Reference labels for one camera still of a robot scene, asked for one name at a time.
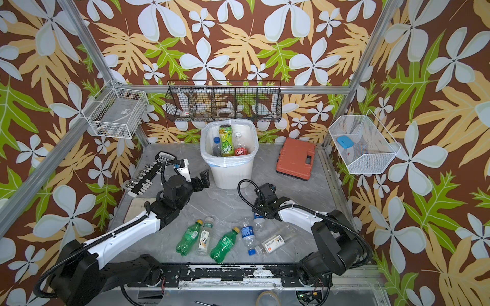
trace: wire basket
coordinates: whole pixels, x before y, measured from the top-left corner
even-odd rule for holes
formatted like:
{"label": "wire basket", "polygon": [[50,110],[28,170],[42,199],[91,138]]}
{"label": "wire basket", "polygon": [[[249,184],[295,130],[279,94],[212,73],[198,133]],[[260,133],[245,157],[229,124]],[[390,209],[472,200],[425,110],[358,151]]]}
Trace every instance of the wire basket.
{"label": "wire basket", "polygon": [[147,94],[113,87],[87,118],[97,136],[132,139],[147,111]]}
{"label": "wire basket", "polygon": [[[367,115],[340,116],[328,128],[350,174],[381,174],[401,149],[381,121],[374,117],[379,122],[379,128]],[[382,131],[391,136],[392,143],[388,143]],[[340,144],[345,139],[340,139],[342,136],[347,136],[353,142],[350,147],[346,148],[349,144]]]}
{"label": "wire basket", "polygon": [[277,121],[282,117],[281,83],[279,86],[243,85],[243,81],[226,81],[228,85],[181,84],[168,81],[165,110],[171,121],[219,121],[243,118],[252,121]]}

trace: red bottle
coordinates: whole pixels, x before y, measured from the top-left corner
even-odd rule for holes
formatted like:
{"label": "red bottle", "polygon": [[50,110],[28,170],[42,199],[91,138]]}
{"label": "red bottle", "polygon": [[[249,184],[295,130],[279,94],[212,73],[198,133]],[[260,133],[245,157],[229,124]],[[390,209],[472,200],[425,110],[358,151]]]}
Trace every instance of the red bottle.
{"label": "red bottle", "polygon": [[235,156],[248,154],[248,151],[245,148],[245,143],[242,139],[242,134],[240,132],[235,133],[235,141],[233,145],[235,146]]}

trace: blue sponge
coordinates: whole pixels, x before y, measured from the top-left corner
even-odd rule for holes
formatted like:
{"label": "blue sponge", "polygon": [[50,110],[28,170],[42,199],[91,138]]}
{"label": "blue sponge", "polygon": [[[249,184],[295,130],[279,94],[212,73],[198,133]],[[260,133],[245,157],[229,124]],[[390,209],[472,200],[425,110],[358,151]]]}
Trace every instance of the blue sponge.
{"label": "blue sponge", "polygon": [[350,140],[350,138],[347,136],[340,136],[339,138],[337,138],[337,142],[344,149],[348,149],[354,145],[354,142],[352,140]]}

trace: black wire basket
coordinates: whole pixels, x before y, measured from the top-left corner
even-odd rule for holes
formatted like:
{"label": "black wire basket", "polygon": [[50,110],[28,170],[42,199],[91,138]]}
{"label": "black wire basket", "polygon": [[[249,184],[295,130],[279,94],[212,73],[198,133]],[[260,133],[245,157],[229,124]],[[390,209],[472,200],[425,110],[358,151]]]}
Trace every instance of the black wire basket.
{"label": "black wire basket", "polygon": [[169,80],[165,95],[171,121],[219,121],[243,118],[252,121],[276,121],[282,117],[280,81],[226,82]]}

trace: gray marble floor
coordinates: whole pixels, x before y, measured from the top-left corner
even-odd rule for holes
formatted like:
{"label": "gray marble floor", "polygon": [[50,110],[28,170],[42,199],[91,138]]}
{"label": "gray marble floor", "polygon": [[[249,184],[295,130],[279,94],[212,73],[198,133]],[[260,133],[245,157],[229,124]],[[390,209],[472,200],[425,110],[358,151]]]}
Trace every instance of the gray marble floor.
{"label": "gray marble floor", "polygon": [[[274,184],[277,186],[276,194],[278,197],[289,197],[314,210],[329,212],[335,209],[333,197],[318,156],[315,156],[311,178],[308,181],[302,181],[276,173],[275,165],[280,149],[281,146],[278,145],[260,145],[254,160],[252,180],[257,185],[264,183]],[[209,168],[200,155],[198,145],[151,144],[144,150],[137,171],[146,164],[153,162],[154,156],[159,151],[170,152],[179,159],[187,158],[191,177],[196,177],[201,171]],[[159,182],[160,178],[155,177],[153,185],[140,197],[155,197],[160,190]],[[243,188],[242,194],[251,202],[255,199],[252,186]],[[124,195],[110,228],[115,228],[122,224],[131,200],[131,197]],[[239,198],[235,189],[223,190],[217,188],[214,184],[212,173],[210,173],[210,187],[204,191],[193,193],[190,202],[180,212],[177,219],[164,229],[133,244],[114,258],[113,262],[134,259],[145,253],[154,256],[161,262],[213,262],[210,257],[197,256],[194,252],[183,257],[175,251],[175,246],[182,238],[186,228],[194,224],[197,219],[204,219],[207,216],[211,216],[215,220],[213,237],[210,242],[212,248],[223,234],[238,226],[241,220],[246,217],[252,218],[252,212]],[[258,238],[267,238],[264,237],[266,234],[283,224],[284,222],[277,220],[267,220],[265,229],[256,231],[256,235]],[[267,256],[249,256],[241,238],[238,238],[234,248],[226,256],[225,263],[297,262],[309,253],[318,250],[311,234],[294,226],[293,229],[296,231],[297,239]]]}

